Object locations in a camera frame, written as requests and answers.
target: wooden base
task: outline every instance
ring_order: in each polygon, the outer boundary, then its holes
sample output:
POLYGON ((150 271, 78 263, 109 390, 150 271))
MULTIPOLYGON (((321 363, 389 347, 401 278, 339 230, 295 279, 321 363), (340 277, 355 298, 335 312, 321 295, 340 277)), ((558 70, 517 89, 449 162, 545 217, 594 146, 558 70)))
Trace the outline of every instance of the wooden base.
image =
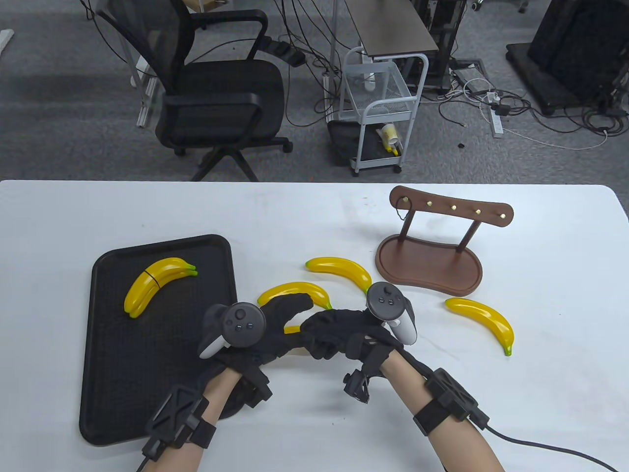
POLYGON ((429 288, 454 296, 472 293, 482 279, 478 257, 457 244, 389 236, 376 251, 378 271, 389 282, 429 288))

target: vr controller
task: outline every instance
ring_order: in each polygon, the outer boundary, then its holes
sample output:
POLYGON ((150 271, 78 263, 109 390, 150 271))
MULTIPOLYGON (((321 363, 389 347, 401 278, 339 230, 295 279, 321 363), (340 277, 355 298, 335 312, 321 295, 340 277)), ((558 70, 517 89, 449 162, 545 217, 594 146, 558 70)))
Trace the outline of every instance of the vr controller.
MULTIPOLYGON (((417 340, 415 313, 411 302, 388 282, 376 282, 367 290, 367 307, 386 322, 393 335, 403 344, 417 340)), ((231 306, 212 305, 203 315, 203 338, 199 357, 209 359, 224 347, 249 347, 258 342, 267 327, 262 310, 251 303, 231 306)))

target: forearm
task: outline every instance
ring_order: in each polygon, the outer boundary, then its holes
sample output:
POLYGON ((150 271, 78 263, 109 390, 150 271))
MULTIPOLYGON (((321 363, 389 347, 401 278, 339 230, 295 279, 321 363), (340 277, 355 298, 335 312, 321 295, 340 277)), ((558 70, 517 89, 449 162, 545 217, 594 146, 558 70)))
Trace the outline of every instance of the forearm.
MULTIPOLYGON (((398 351, 392 351, 381 371, 413 415, 432 401, 424 377, 398 351)), ((504 472, 494 451, 468 420, 448 417, 428 440, 448 472, 504 472)))
MULTIPOLYGON (((208 399, 209 405, 203 413, 203 419, 216 425, 225 403, 234 389, 241 374, 231 369, 226 369, 209 381, 203 395, 208 399)), ((203 449, 190 442, 180 449, 166 448, 157 462, 149 461, 146 472, 196 472, 203 456, 203 449)))

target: yellow banana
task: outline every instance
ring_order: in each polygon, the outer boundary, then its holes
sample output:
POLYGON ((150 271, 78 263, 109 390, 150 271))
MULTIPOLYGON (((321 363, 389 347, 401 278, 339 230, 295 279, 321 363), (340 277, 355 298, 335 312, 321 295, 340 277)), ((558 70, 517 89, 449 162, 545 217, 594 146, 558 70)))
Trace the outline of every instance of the yellow banana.
POLYGON ((454 313, 470 318, 489 329, 504 349, 504 355, 511 355, 515 335, 509 322, 493 308, 466 298, 450 298, 445 301, 454 313))
POLYGON ((371 287, 371 275, 359 264, 341 257, 315 257, 306 262, 311 272, 334 274, 354 282, 363 292, 371 287))
POLYGON ((278 285, 272 289, 267 290, 260 298, 258 298, 258 305, 266 305, 272 298, 280 295, 288 295, 291 293, 307 293, 310 298, 313 299, 315 305, 319 305, 326 310, 331 310, 330 296, 321 287, 308 282, 290 282, 283 285, 278 285))
POLYGON ((161 287, 173 280, 196 276, 196 268, 180 257, 167 257, 151 264, 138 278, 125 297, 125 312, 139 317, 161 287))
POLYGON ((138 308, 145 295, 153 288, 159 289, 159 285, 155 282, 153 277, 148 275, 146 272, 142 272, 135 282, 133 282, 129 292, 126 294, 125 312, 131 313, 138 308))
POLYGON ((183 271, 194 270, 196 270, 196 267, 188 264, 180 257, 166 257, 148 266, 146 272, 157 281, 160 287, 163 287, 166 285, 166 282, 162 283, 162 279, 183 271))
POLYGON ((139 317, 144 312, 144 310, 146 310, 148 302, 153 299, 157 292, 159 292, 159 287, 157 285, 152 286, 150 289, 148 289, 148 292, 146 293, 138 307, 135 310, 129 312, 129 316, 131 318, 139 317))

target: chair seat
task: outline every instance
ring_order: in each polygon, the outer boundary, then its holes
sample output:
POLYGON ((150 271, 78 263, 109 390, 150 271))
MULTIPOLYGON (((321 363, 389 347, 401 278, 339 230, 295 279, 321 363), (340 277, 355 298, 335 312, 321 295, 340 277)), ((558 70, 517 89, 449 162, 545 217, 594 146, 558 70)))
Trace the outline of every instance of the chair seat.
MULTIPOLYGON (((264 60, 193 62, 181 71, 175 93, 255 93, 260 97, 262 119, 252 140, 275 137, 284 118, 284 85, 279 69, 264 60)), ((235 144, 251 119, 253 107, 198 106, 179 111, 173 129, 164 130, 181 147, 235 144)))

